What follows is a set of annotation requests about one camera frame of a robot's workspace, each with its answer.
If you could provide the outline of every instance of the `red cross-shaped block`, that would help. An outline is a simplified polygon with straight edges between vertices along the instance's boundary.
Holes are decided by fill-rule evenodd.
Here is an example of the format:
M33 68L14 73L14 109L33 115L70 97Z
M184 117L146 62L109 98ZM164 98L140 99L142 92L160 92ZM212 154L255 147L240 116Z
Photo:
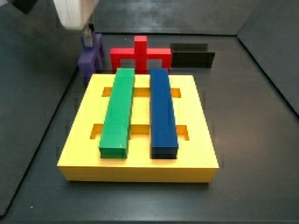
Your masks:
M113 73L121 67L121 60L134 60L136 74L148 74L146 60L161 60L161 67L171 71L171 48L146 48L146 36L134 36L134 48L112 48L109 58Z

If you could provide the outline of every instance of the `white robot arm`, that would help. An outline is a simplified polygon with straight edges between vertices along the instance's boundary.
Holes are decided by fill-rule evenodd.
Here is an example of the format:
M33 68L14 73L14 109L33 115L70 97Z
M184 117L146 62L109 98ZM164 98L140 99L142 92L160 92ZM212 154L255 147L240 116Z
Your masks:
M66 30L80 31L89 21L98 0L53 0L60 23Z

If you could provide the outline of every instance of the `gray floor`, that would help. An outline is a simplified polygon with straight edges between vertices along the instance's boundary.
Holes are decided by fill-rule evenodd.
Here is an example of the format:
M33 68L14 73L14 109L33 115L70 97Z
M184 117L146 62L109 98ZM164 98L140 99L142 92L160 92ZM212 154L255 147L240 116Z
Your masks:
M260 0L100 0L97 32L237 35Z
M132 38L104 35L106 50L130 46ZM2 221L299 221L299 122L237 39L149 35L148 41L208 43L216 52L212 69L172 71L195 77L220 164L212 183L64 180L56 163L85 90L77 74Z

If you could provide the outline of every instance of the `yellow base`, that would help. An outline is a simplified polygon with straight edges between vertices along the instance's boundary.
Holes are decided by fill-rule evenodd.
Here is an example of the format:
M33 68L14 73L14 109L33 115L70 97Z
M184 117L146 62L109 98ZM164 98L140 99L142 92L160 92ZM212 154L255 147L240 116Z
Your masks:
M113 74L92 75L57 163L65 179L211 182L219 163L191 75L169 75L179 135L177 159L150 159L149 75L134 76L128 157L126 159L100 158L98 139L113 79Z

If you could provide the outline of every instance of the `toy block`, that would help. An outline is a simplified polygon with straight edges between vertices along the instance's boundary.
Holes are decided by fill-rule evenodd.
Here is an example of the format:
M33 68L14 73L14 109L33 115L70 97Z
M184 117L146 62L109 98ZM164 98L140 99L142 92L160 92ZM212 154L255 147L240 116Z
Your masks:
M165 68L150 69L150 140L152 158L176 158L179 143Z
M121 67L121 60L134 60L134 72L146 74L146 60L161 60L171 71L172 52L169 48L146 48L146 36L134 36L133 48L112 48L109 51L112 71Z
M101 158L126 158L134 69L118 68L98 142Z
M215 52L208 52L207 44L171 44L172 67L211 68Z
M191 75L168 75L179 141L176 159L150 158L150 76L134 76L126 159L101 158L98 141L114 82L93 74L57 167L70 181L209 183L219 170L201 102Z
M93 46L84 46L82 38L80 39L82 44L82 53L78 57L78 70L82 74L84 85L86 86L89 83L90 75L94 72L100 72L102 70L101 59L105 58L104 47L101 41L101 34L92 33L92 42Z

